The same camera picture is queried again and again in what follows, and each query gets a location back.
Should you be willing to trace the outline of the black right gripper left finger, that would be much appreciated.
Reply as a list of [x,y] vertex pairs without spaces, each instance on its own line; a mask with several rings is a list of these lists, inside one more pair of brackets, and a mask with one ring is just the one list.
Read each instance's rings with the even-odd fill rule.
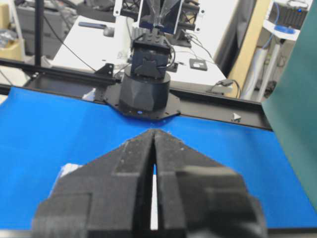
[[134,238],[150,230],[154,131],[60,178],[32,221],[34,238]]

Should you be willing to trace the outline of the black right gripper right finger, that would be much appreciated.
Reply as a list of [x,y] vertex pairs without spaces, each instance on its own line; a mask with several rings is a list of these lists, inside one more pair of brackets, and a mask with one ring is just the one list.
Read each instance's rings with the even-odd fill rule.
[[265,238],[243,177],[162,130],[154,135],[158,228],[165,238]]

